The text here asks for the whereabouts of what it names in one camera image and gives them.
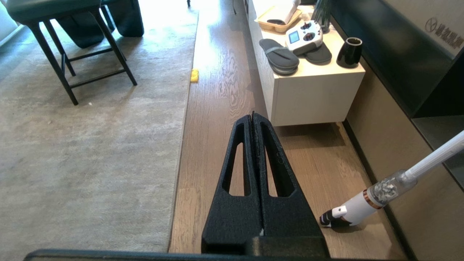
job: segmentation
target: beige carpet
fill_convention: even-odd
[[[167,250],[198,14],[181,1],[166,22],[140,2],[143,38],[114,33],[139,85],[125,73],[84,85],[78,106],[28,28],[0,47],[0,260]],[[70,57],[89,51],[54,25]],[[112,52],[73,65],[71,82],[120,68]]]

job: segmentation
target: green chair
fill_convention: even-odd
[[[40,47],[44,51],[48,60],[50,61],[50,64],[52,65],[55,73],[58,75],[58,78],[63,84],[64,89],[68,93],[74,105],[77,105],[78,102],[72,92],[73,88],[76,88],[76,87],[79,87],[79,86],[82,86],[82,85],[85,85],[85,84],[88,84],[94,81],[98,81],[98,80],[101,80],[101,79],[104,79],[104,78],[107,78],[107,77],[110,77],[110,76],[113,76],[119,73],[123,73],[123,72],[127,73],[132,83],[134,85],[137,85],[137,82],[135,81],[135,78],[132,75],[132,72],[130,71],[129,67],[126,64],[124,55],[122,54],[121,50],[119,50],[113,36],[111,35],[111,32],[106,27],[105,22],[100,15],[100,4],[101,4],[101,0],[8,0],[8,2],[6,3],[6,9],[8,13],[10,14],[10,16],[17,22],[20,22],[28,26],[31,29],[32,33],[34,34],[35,38],[39,42]],[[98,52],[88,53],[88,54],[74,57],[74,58],[68,58],[68,56],[66,55],[66,52],[63,49],[63,46],[61,45],[61,42],[58,39],[58,36],[55,30],[53,29],[52,24],[50,23],[50,20],[57,19],[57,18],[59,19],[62,17],[70,16],[73,14],[79,14],[79,13],[90,13],[95,18],[98,26],[102,30],[106,39],[108,40],[111,48],[101,50]],[[58,64],[58,61],[55,59],[55,56],[53,55],[50,47],[48,46],[47,41],[45,40],[45,37],[42,31],[40,30],[40,27],[39,27],[40,22],[43,22],[45,24],[45,27],[50,33],[50,36],[52,37],[53,42],[55,43],[58,51],[61,54],[61,66]],[[123,69],[110,72],[105,75],[95,77],[95,78],[92,78],[86,81],[82,81],[82,82],[79,82],[73,85],[70,85],[68,83],[64,75],[65,65],[68,67],[71,75],[75,76],[76,74],[74,72],[74,69],[71,66],[72,61],[76,61],[79,59],[87,58],[90,56],[94,56],[97,54],[101,54],[104,52],[110,52],[110,51],[114,51]]]

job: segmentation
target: gray slipper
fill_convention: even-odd
[[[287,47],[283,47],[272,39],[262,39],[259,45],[266,53],[272,70],[280,75],[291,75],[298,70],[300,60]]]

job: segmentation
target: white side table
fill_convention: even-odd
[[[244,0],[248,5],[248,26],[250,27],[259,77],[263,88],[269,120],[274,126],[314,124],[344,121],[358,91],[364,68],[346,69],[336,63],[336,58],[344,41],[333,26],[324,34],[324,43],[332,53],[332,61],[326,65],[314,65],[300,58],[298,71],[291,76],[275,74],[259,45],[261,39],[274,39],[285,46],[285,34],[262,30],[255,22],[257,15],[263,14],[278,0]],[[312,14],[312,6],[299,6]]]

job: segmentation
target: white remote controller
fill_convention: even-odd
[[[322,29],[314,20],[291,28],[285,36],[285,45],[295,55],[302,55],[322,45]]]

